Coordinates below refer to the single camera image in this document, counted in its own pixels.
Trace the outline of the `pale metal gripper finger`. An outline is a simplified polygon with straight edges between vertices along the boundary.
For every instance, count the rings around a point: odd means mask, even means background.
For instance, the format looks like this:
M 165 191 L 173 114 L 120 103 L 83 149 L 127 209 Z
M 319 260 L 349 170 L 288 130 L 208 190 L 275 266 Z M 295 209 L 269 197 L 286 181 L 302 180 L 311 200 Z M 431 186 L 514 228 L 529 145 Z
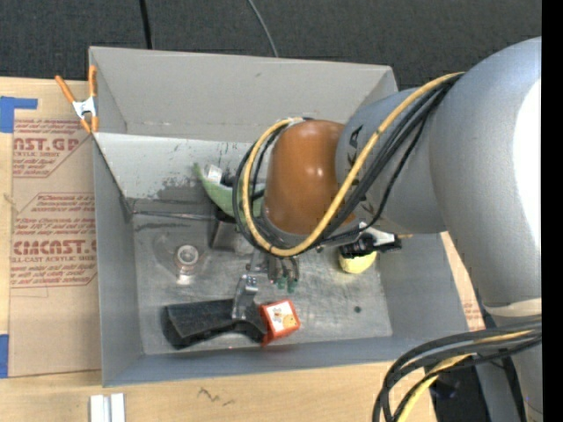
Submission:
M 254 275 L 243 274 L 237 284 L 231 318 L 235 320 L 245 320 L 246 313 L 254 304 L 255 295 L 259 291 L 258 278 Z

